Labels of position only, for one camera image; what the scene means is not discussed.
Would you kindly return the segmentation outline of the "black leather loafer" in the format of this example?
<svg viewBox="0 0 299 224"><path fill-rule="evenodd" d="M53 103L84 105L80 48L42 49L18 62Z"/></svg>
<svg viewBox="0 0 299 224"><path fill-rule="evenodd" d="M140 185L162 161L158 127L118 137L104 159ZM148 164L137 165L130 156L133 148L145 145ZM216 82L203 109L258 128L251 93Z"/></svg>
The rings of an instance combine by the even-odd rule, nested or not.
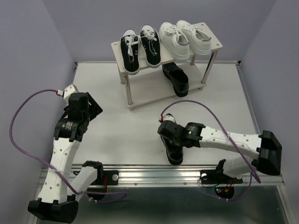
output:
<svg viewBox="0 0 299 224"><path fill-rule="evenodd" d="M173 115L170 113L165 115L164 120L171 120L176 123ZM174 166L180 165L183 162L183 147L174 145L171 141L162 136L160 136L160 138L165 146L169 163Z"/></svg>
<svg viewBox="0 0 299 224"><path fill-rule="evenodd" d="M174 62L163 64L162 71L164 76L171 81L175 94L181 98L187 96L189 79L184 71Z"/></svg>

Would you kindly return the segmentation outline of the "black canvas sneaker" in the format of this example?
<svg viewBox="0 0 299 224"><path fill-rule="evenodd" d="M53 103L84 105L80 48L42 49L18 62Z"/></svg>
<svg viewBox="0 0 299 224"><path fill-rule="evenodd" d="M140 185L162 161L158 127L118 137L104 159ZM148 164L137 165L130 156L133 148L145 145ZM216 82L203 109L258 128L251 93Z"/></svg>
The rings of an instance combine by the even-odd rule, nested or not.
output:
<svg viewBox="0 0 299 224"><path fill-rule="evenodd" d="M120 48L124 70L129 75L135 75L140 70L138 60L139 45L140 37L134 30L128 29L121 36Z"/></svg>
<svg viewBox="0 0 299 224"><path fill-rule="evenodd" d="M151 25L144 25L140 30L145 60L149 67L157 68L161 64L161 49L158 32Z"/></svg>

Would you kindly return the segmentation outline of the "white sneaker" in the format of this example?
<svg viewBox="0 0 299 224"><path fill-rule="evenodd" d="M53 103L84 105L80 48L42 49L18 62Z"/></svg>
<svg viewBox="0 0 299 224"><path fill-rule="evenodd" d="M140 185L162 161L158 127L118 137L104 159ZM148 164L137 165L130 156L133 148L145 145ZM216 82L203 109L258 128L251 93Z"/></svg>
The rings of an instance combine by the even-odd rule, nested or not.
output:
<svg viewBox="0 0 299 224"><path fill-rule="evenodd" d="M175 61L185 62L190 58L189 41L176 25L164 22L160 26L159 37Z"/></svg>
<svg viewBox="0 0 299 224"><path fill-rule="evenodd" d="M176 24L177 28L187 37L192 52L197 55L208 55L211 53L211 37L184 20L180 20Z"/></svg>

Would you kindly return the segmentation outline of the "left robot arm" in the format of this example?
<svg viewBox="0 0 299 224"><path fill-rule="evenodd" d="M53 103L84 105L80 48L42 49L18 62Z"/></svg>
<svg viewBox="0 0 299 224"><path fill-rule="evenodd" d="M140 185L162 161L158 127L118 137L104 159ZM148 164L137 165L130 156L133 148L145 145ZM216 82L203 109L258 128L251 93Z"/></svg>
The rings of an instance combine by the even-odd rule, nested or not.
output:
<svg viewBox="0 0 299 224"><path fill-rule="evenodd" d="M70 94L67 103L55 127L53 155L44 185L37 199L29 202L28 211L41 220L71 224L84 192L92 183L101 183L104 178L101 162L86 161L73 181L68 181L89 122L103 110L88 92Z"/></svg>

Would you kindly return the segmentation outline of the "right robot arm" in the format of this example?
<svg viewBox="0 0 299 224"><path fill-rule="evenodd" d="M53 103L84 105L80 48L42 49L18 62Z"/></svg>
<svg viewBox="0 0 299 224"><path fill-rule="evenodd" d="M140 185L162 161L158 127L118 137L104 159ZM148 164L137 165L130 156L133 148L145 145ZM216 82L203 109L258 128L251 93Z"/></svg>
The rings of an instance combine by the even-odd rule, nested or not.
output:
<svg viewBox="0 0 299 224"><path fill-rule="evenodd" d="M247 173L281 174L282 145L271 131L263 131L260 135L227 133L204 124L190 122L181 126L165 120L157 132L177 148L215 148L240 155L220 160L214 170L202 170L202 184L242 183L241 176Z"/></svg>

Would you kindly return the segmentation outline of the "beige two-tier shoe shelf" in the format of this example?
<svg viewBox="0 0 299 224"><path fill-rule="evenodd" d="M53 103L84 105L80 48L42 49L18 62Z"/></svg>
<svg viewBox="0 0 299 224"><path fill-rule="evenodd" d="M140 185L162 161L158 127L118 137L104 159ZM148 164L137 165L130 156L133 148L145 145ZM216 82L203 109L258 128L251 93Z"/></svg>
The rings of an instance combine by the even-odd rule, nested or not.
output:
<svg viewBox="0 0 299 224"><path fill-rule="evenodd" d="M191 51L191 60L186 63L176 64L183 69L189 79L189 90L203 89L207 78L215 61L216 55L223 45L204 22L195 24L208 34L211 38L211 57L204 73L201 73L195 65L196 55ZM120 81L123 87L124 95L127 98L127 106L130 111L135 107L152 103L164 98L175 95L171 82L163 75L162 67L151 69L145 60L145 51L141 46L138 52L140 72L138 75L129 75L124 70L123 59L121 55L121 44L119 41L111 43L116 59Z"/></svg>

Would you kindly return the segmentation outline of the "white sneaker on shelf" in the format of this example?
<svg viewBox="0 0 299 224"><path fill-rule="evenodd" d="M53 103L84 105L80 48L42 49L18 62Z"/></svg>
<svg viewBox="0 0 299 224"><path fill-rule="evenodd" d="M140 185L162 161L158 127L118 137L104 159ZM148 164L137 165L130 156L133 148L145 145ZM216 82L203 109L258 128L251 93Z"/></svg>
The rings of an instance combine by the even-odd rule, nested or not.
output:
<svg viewBox="0 0 299 224"><path fill-rule="evenodd" d="M211 53L211 37L184 20L180 20L176 24L177 28L187 37L192 52L197 55L208 55Z"/></svg>

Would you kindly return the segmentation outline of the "aluminium mounting rail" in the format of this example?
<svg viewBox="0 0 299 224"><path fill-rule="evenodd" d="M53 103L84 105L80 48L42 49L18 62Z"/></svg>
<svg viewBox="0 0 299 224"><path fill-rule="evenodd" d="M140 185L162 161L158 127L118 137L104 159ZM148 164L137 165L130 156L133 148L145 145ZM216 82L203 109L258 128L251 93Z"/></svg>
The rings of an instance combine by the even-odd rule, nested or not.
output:
<svg viewBox="0 0 299 224"><path fill-rule="evenodd" d="M202 170L212 170L216 165L108 165L105 171L117 170L118 185L112 188L159 188L159 187L201 187L199 177ZM42 169L38 187L42 187L47 169ZM251 186L285 186L282 175L270 176L258 173L261 184L253 178Z"/></svg>

